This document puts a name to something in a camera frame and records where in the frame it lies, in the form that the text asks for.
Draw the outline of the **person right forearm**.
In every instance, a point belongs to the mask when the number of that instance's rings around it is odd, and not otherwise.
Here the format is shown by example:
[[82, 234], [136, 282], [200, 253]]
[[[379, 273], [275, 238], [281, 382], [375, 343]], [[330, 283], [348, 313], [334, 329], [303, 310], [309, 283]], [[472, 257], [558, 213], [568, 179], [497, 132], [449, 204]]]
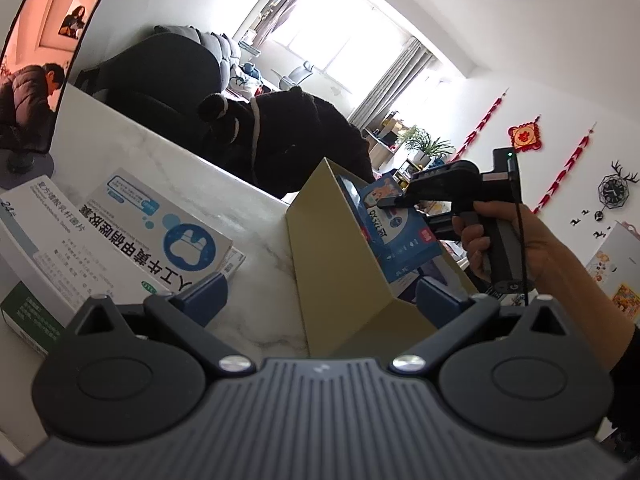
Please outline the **person right forearm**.
[[615, 451], [639, 456], [639, 329], [593, 281], [577, 257], [544, 222], [526, 228], [529, 269], [538, 292], [553, 296], [580, 328], [608, 371], [614, 396], [606, 417], [616, 430]]

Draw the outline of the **person right hand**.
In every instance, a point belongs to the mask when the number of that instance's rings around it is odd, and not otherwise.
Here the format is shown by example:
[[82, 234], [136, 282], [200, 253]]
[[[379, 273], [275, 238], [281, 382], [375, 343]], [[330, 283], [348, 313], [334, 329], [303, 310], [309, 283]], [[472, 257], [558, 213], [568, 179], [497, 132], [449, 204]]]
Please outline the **person right hand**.
[[[527, 270], [538, 292], [553, 294], [563, 284], [563, 260], [556, 258], [564, 256], [565, 247], [526, 206], [515, 208], [514, 204], [503, 202], [476, 202], [474, 207], [481, 216], [509, 221], [515, 229], [518, 228], [518, 219], [522, 220]], [[454, 230], [461, 236], [472, 271], [488, 281], [489, 271], [484, 257], [490, 246], [490, 237], [485, 234], [483, 226], [454, 217]]]

